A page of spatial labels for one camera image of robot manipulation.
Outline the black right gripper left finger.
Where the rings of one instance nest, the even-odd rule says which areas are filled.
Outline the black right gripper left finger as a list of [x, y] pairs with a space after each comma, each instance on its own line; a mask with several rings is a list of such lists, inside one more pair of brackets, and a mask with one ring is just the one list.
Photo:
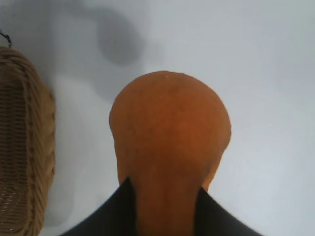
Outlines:
[[93, 214], [64, 236], [135, 236], [135, 196], [127, 178]]

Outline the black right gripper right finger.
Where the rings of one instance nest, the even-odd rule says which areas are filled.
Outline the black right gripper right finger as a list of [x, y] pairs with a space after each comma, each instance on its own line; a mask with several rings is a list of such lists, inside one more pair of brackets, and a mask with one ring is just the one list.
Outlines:
[[203, 188], [196, 202], [196, 234], [198, 236], [261, 236], [221, 205]]

